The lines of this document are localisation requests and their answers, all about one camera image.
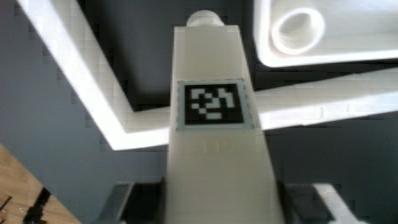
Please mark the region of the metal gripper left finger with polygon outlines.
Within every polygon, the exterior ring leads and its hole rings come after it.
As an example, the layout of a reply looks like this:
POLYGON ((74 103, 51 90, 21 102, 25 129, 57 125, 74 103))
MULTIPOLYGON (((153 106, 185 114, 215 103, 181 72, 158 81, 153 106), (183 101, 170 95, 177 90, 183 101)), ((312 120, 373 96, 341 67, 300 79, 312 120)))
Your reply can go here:
POLYGON ((94 224, 126 224, 122 214, 126 211, 131 189, 131 183, 121 183, 113 186, 94 224))

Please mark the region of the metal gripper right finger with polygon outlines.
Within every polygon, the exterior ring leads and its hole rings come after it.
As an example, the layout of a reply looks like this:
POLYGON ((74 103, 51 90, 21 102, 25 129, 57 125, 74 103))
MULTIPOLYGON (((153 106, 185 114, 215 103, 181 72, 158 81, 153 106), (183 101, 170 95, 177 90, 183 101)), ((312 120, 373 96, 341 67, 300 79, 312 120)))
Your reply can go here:
POLYGON ((368 224, 357 219, 334 186, 327 183, 314 183, 312 187, 332 215, 332 220, 327 224, 368 224))

